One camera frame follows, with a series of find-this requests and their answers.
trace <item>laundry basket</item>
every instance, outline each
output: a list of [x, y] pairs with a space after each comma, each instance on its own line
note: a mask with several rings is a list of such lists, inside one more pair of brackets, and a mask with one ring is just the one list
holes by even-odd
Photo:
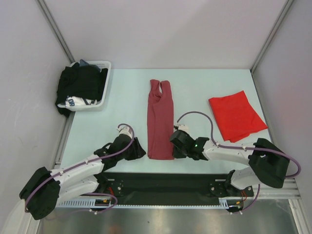
[[[100, 101], [98, 101], [96, 105], [70, 106], [67, 108], [68, 110], [71, 110], [71, 111], [101, 111], [104, 107], [103, 104], [104, 104], [104, 100], [105, 100], [105, 95], [106, 95], [106, 90], [107, 90], [107, 85], [108, 85], [108, 80], [109, 80], [109, 74], [110, 74], [112, 65], [108, 61], [86, 61], [86, 62], [88, 64], [91, 64], [91, 65], [96, 65], [100, 69], [103, 69], [103, 68], [108, 69], [102, 99]], [[59, 108], [66, 108], [65, 103], [58, 104], [58, 107]]]

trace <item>light blue table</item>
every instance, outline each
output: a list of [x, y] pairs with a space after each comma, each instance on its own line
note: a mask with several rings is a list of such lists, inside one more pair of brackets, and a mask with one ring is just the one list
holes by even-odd
[[[246, 96], [264, 120], [259, 99], [249, 70], [207, 69], [115, 69], [111, 71], [104, 109], [101, 112], [76, 112], [70, 130], [61, 167], [85, 159], [94, 150], [117, 137], [119, 123], [130, 124], [141, 146], [147, 151], [147, 101], [151, 79], [168, 80], [171, 83], [175, 121], [187, 111], [202, 111], [213, 118], [207, 100], [244, 90]], [[210, 124], [201, 115], [188, 115], [181, 123], [187, 124], [193, 138], [209, 137]], [[216, 122], [214, 137], [222, 142]], [[259, 138], [270, 139], [263, 130], [238, 143], [256, 142]], [[226, 161], [194, 161], [190, 158], [170, 161], [141, 159], [118, 162], [110, 172], [144, 173], [228, 173], [245, 166]]]

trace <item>purple cable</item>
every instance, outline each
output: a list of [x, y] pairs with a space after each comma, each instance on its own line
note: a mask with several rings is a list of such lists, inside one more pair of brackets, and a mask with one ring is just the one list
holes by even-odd
[[[202, 113], [202, 112], [200, 112], [200, 111], [189, 111], [189, 112], [186, 112], [186, 113], [184, 113], [183, 115], [181, 115], [181, 117], [177, 120], [177, 123], [179, 123], [179, 121], [180, 121], [184, 116], [186, 116], [186, 115], [188, 115], [188, 114], [200, 114], [200, 115], [203, 115], [203, 116], [205, 116], [206, 118], [208, 118], [208, 120], [210, 121], [210, 125], [211, 125], [210, 138], [211, 138], [211, 141], [216, 145], [217, 142], [216, 142], [215, 139], [214, 139], [214, 124], [213, 124], [212, 119], [211, 119], [208, 115], [206, 115], [205, 113]], [[253, 148], [253, 147], [246, 147], [246, 148], [244, 149], [243, 147], [240, 147], [240, 146], [227, 146], [227, 145], [221, 145], [221, 144], [219, 144], [218, 147], [224, 148], [224, 149], [234, 149], [234, 150], [242, 150], [242, 149], [243, 149], [243, 150], [245, 150], [245, 149], [246, 149], [246, 150], [257, 150], [257, 151], [265, 151], [265, 152], [270, 152], [270, 153], [278, 154], [278, 155], [281, 155], [281, 156], [287, 158], [287, 159], [290, 160], [290, 161], [293, 161], [293, 162], [297, 165], [297, 167], [298, 167], [298, 170], [297, 170], [296, 173], [294, 173], [294, 174], [292, 174], [292, 175], [287, 175], [287, 176], [285, 176], [285, 178], [292, 178], [292, 177], [295, 177], [295, 176], [299, 175], [300, 172], [301, 172], [301, 166], [300, 166], [299, 162], [298, 162], [296, 159], [292, 158], [291, 156], [289, 156], [289, 155], [287, 155], [287, 154], [284, 154], [284, 153], [282, 153], [282, 152], [276, 151], [276, 150], [263, 149], [263, 148], [256, 148], [256, 147], [255, 147], [255, 148]], [[258, 191], [257, 191], [257, 194], [256, 194], [254, 200], [253, 200], [253, 201], [251, 202], [251, 204], [250, 204], [249, 206], [247, 206], [244, 210], [249, 209], [251, 206], [254, 205], [254, 203], [256, 202], [256, 200], [257, 200], [258, 197], [259, 197], [259, 193], [260, 193], [260, 184], [258, 184]]]
[[[85, 195], [110, 196], [111, 198], [113, 198], [113, 199], [115, 200], [115, 203], [114, 203], [113, 205], [111, 205], [110, 207], [106, 208], [105, 210], [97, 211], [97, 214], [101, 214], [101, 213], [104, 213], [104, 212], [106, 212], [106, 211], [112, 209], [112, 208], [113, 208], [114, 206], [116, 206], [117, 203], [118, 203], [117, 197], [115, 197], [115, 196], [112, 195], [112, 194], [88, 193], [88, 194], [85, 194]], [[45, 218], [45, 219], [48, 220], [48, 221], [53, 221], [53, 220], [55, 220], [55, 219], [66, 218], [66, 217], [68, 217], [68, 216], [70, 216], [70, 215], [72, 215], [72, 214], [78, 213], [78, 212], [93, 212], [93, 213], [95, 213], [94, 211], [91, 211], [90, 209], [80, 209], [80, 210], [74, 210], [74, 211], [72, 211], [72, 212], [70, 212], [70, 213], [67, 213], [67, 214], [64, 214], [64, 215], [62, 215], [62, 216], [60, 216], [60, 217]]]
[[[116, 152], [116, 153], [113, 153], [113, 154], [111, 154], [111, 155], [106, 155], [106, 156], [98, 157], [98, 158], [94, 158], [94, 159], [88, 161], [88, 163], [89, 163], [89, 162], [98, 161], [98, 160], [101, 160], [101, 159], [104, 159], [104, 158], [114, 157], [114, 156], [116, 156], [116, 155], [119, 155], [119, 154], [123, 153], [124, 151], [126, 151], [126, 150], [131, 146], [131, 144], [133, 143], [134, 138], [135, 138], [135, 132], [134, 132], [133, 128], [132, 128], [129, 124], [121, 123], [120, 125], [118, 125], [118, 128], [119, 128], [121, 125], [124, 125], [124, 126], [127, 126], [127, 127], [130, 128], [130, 130], [131, 130], [131, 132], [132, 132], [132, 139], [131, 139], [130, 143], [129, 143], [124, 149], [122, 149], [122, 150], [120, 150], [120, 151], [118, 151], [118, 152]], [[82, 166], [82, 165], [85, 165], [85, 164], [86, 164], [86, 162], [81, 162], [81, 163], [79, 163], [79, 164], [77, 164], [77, 165], [74, 165], [74, 166], [72, 166], [72, 167], [70, 167], [70, 168], [67, 168], [66, 170], [63, 171], [63, 173], [66, 173], [66, 172], [68, 172], [68, 171], [71, 171], [71, 170], [73, 170], [73, 169], [75, 169], [75, 168], [77, 168], [77, 167], [80, 167], [80, 166]], [[35, 195], [35, 193], [38, 192], [38, 190], [41, 189], [47, 182], [49, 182], [49, 181], [52, 180], [53, 178], [55, 178], [55, 177], [57, 177], [57, 176], [60, 176], [60, 175], [61, 175], [61, 173], [58, 172], [58, 173], [56, 173], [55, 175], [50, 176], [49, 178], [47, 178], [45, 181], [43, 181], [38, 187], [36, 187], [36, 188], [31, 192], [31, 194], [29, 195], [29, 197], [26, 199], [26, 202], [25, 202], [25, 212], [26, 212], [26, 213], [28, 213], [27, 204], [29, 203], [30, 199]]]

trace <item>purple hose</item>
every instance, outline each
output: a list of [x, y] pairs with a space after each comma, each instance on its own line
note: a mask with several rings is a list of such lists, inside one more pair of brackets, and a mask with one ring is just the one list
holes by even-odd
[[[202, 112], [200, 112], [200, 111], [189, 111], [189, 112], [186, 112], [186, 113], [184, 113], [183, 115], [181, 115], [181, 117], [177, 120], [177, 123], [179, 123], [179, 121], [180, 121], [184, 116], [186, 116], [186, 115], [188, 115], [188, 114], [200, 114], [200, 115], [203, 115], [203, 116], [205, 116], [206, 118], [209, 119], [210, 125], [211, 125], [210, 138], [211, 138], [211, 141], [216, 145], [217, 142], [216, 142], [216, 140], [214, 139], [214, 124], [213, 124], [212, 119], [211, 119], [208, 115], [206, 115], [205, 113], [202, 113]], [[244, 150], [244, 148], [242, 148], [242, 147], [240, 147], [240, 146], [226, 146], [226, 145], [220, 145], [220, 144], [219, 144], [218, 146], [219, 146], [220, 148], [224, 148], [224, 149], [235, 149], [235, 150], [242, 150], [242, 149], [243, 149], [243, 150]], [[297, 165], [298, 170], [297, 170], [296, 173], [294, 173], [294, 174], [292, 174], [292, 175], [287, 175], [287, 176], [285, 176], [285, 178], [292, 178], [292, 177], [295, 177], [295, 176], [299, 175], [300, 172], [301, 172], [301, 166], [300, 166], [299, 162], [298, 162], [296, 159], [292, 158], [291, 156], [289, 156], [289, 155], [287, 155], [287, 154], [284, 154], [284, 153], [279, 152], [279, 151], [276, 151], [276, 150], [263, 149], [263, 148], [256, 148], [256, 147], [255, 147], [255, 148], [253, 148], [253, 147], [246, 147], [245, 149], [246, 149], [246, 150], [257, 150], [257, 151], [270, 152], [270, 153], [274, 153], [274, 154], [281, 155], [281, 156], [283, 156], [283, 157], [289, 159], [290, 161], [293, 161], [293, 162]], [[259, 197], [259, 193], [260, 193], [260, 184], [258, 184], [258, 191], [257, 191], [256, 196], [254, 197], [254, 200], [253, 200], [253, 201], [251, 202], [251, 204], [250, 204], [249, 206], [247, 206], [244, 210], [249, 209], [251, 206], [253, 206], [253, 205], [255, 204], [256, 200], [257, 200], [258, 197]]]
[[[89, 163], [89, 162], [98, 161], [98, 160], [101, 160], [101, 159], [104, 159], [104, 158], [114, 157], [114, 156], [116, 156], [116, 155], [119, 155], [119, 154], [123, 153], [124, 151], [126, 151], [126, 150], [131, 146], [131, 144], [133, 143], [134, 138], [135, 138], [135, 132], [134, 132], [133, 128], [132, 128], [130, 125], [126, 124], [126, 123], [121, 123], [120, 125], [118, 125], [118, 128], [119, 128], [121, 125], [124, 125], [124, 126], [127, 126], [127, 127], [130, 128], [130, 130], [131, 130], [131, 132], [132, 132], [132, 139], [131, 139], [130, 143], [129, 143], [124, 149], [122, 149], [122, 150], [120, 150], [120, 151], [118, 151], [118, 152], [116, 152], [116, 153], [113, 153], [113, 154], [111, 154], [111, 155], [106, 155], [106, 156], [98, 157], [98, 158], [94, 158], [94, 159], [88, 161], [88, 163]], [[81, 162], [81, 163], [79, 163], [79, 164], [77, 164], [77, 165], [74, 165], [74, 166], [72, 166], [72, 167], [70, 167], [70, 168], [67, 168], [67, 169], [64, 170], [63, 172], [64, 172], [64, 173], [69, 172], [69, 171], [71, 171], [71, 170], [73, 170], [73, 169], [75, 169], [75, 168], [77, 168], [77, 167], [80, 167], [80, 166], [82, 166], [82, 165], [84, 165], [84, 164], [86, 164], [86, 162]], [[26, 202], [25, 202], [25, 212], [28, 213], [27, 204], [29, 203], [30, 199], [35, 195], [35, 193], [38, 192], [38, 190], [41, 189], [41, 188], [42, 188], [47, 182], [49, 182], [51, 179], [53, 179], [53, 178], [55, 178], [55, 177], [57, 177], [57, 176], [60, 176], [60, 175], [61, 175], [60, 172], [58, 172], [58, 173], [56, 173], [55, 175], [50, 176], [49, 178], [47, 178], [45, 181], [43, 181], [38, 187], [36, 187], [36, 188], [31, 192], [31, 194], [29, 195], [29, 197], [27, 198], [27, 200], [26, 200]]]

